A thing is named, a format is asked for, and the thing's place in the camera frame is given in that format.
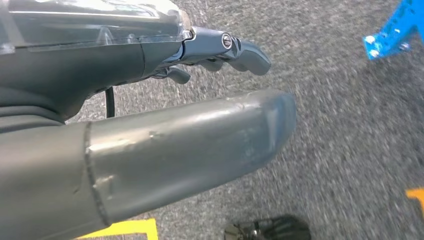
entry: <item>screw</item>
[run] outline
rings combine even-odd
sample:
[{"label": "screw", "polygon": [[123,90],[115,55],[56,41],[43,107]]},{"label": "screw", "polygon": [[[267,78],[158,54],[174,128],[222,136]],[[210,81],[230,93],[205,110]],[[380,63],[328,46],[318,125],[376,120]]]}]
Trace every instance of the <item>screw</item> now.
[{"label": "screw", "polygon": [[233,45],[233,41],[231,40],[231,36],[228,33],[224,33],[222,35],[222,45],[226,49],[230,49]]},{"label": "screw", "polygon": [[187,40],[193,38],[193,33],[189,30],[182,31],[182,37]]},{"label": "screw", "polygon": [[410,45],[408,44],[408,43],[406,43],[406,42],[404,42],[404,43],[402,43],[401,45],[400,45],[400,50],[402,50],[402,51],[406,51],[406,50],[408,50],[409,48],[410,48]]},{"label": "screw", "polygon": [[369,44],[373,44],[376,41],[376,38],[373,36],[366,36],[365,37],[365,42],[369,43]]},{"label": "screw", "polygon": [[377,51],[377,50],[371,50],[371,51],[369,51],[369,54],[372,56],[372,57],[374,57],[374,58],[376,58],[380,53],[379,53],[379,51]]}]

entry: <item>gray carpet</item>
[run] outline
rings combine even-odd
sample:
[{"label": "gray carpet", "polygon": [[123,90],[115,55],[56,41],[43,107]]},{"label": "gray carpet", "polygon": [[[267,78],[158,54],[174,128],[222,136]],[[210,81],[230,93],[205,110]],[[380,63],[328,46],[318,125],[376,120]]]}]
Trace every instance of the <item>gray carpet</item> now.
[{"label": "gray carpet", "polygon": [[[424,48],[368,61],[397,0],[178,0],[202,27],[263,46],[273,67],[257,77],[226,66],[190,68],[192,80],[146,80],[116,89],[125,115],[236,92],[296,96],[297,130],[267,167],[140,218],[161,240],[220,240],[229,222],[295,214],[315,240],[422,240],[424,220],[406,189],[424,187]],[[103,95],[72,119],[102,119]]]}]

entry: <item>bolt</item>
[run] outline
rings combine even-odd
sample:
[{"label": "bolt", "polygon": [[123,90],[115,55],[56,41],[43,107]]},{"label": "bolt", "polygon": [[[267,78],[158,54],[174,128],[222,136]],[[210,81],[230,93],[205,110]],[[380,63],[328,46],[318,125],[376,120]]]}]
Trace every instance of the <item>bolt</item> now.
[{"label": "bolt", "polygon": [[369,51],[369,54],[372,56],[372,57],[374,57],[374,58],[376,58],[380,53],[379,53],[379,51],[377,51],[377,50],[371,50],[371,51]]},{"label": "bolt", "polygon": [[365,42],[369,43],[369,44],[373,44],[376,41],[376,38],[373,36],[366,36],[365,37]]},{"label": "bolt", "polygon": [[231,40],[231,36],[228,33],[224,33],[222,35],[222,45],[226,49],[230,49],[233,45],[233,41]]}]

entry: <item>black shoe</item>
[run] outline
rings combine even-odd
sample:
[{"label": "black shoe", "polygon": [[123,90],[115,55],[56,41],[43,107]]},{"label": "black shoe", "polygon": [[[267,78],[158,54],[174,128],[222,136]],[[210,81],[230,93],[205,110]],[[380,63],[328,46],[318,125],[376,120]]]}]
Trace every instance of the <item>black shoe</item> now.
[{"label": "black shoe", "polygon": [[311,240],[308,224],[292,215],[231,224],[224,240]]}]

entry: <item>metal pin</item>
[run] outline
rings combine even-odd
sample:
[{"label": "metal pin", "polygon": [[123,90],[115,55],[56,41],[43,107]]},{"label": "metal pin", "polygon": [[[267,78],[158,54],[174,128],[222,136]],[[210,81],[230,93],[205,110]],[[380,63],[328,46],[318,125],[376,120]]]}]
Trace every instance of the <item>metal pin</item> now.
[{"label": "metal pin", "polygon": [[231,40],[231,36],[228,33],[224,33],[222,35],[222,45],[226,49],[230,49],[233,45],[233,41]]}]

